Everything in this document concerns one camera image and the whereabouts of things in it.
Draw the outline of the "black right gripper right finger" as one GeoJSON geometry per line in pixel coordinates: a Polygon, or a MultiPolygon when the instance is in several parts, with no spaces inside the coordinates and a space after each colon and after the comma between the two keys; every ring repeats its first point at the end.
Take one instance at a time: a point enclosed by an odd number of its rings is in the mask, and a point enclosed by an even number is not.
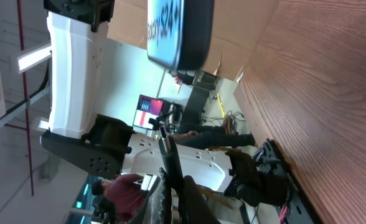
{"type": "Polygon", "coordinates": [[[191,176],[184,177],[184,212],[182,222],[187,224],[220,224],[206,204],[191,176]]]}

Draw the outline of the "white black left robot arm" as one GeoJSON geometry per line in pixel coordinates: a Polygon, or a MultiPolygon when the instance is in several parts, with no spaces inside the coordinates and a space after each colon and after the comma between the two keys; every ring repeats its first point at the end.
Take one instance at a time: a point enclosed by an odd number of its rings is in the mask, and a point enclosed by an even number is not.
{"type": "Polygon", "coordinates": [[[251,134],[228,134],[217,127],[155,140],[97,113],[102,42],[113,5],[113,1],[44,2],[53,74],[49,125],[41,145],[103,178],[179,164],[184,175],[252,206],[287,203],[292,194],[287,181],[258,170],[255,160],[237,151],[255,142],[251,134]]]}

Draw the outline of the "Samsung Galaxy smartphone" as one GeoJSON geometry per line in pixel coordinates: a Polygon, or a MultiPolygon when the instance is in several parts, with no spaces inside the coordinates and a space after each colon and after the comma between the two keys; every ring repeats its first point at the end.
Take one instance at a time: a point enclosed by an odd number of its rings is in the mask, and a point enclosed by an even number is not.
{"type": "Polygon", "coordinates": [[[214,0],[148,0],[148,59],[169,70],[198,70],[208,56],[214,0]]]}

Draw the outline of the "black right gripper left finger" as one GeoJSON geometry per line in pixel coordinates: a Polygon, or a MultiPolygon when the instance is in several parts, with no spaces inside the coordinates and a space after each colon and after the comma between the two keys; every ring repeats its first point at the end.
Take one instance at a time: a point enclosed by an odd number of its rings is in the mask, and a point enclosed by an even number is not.
{"type": "Polygon", "coordinates": [[[172,189],[167,181],[163,168],[146,196],[141,208],[128,224],[171,224],[172,223],[172,189]]]}

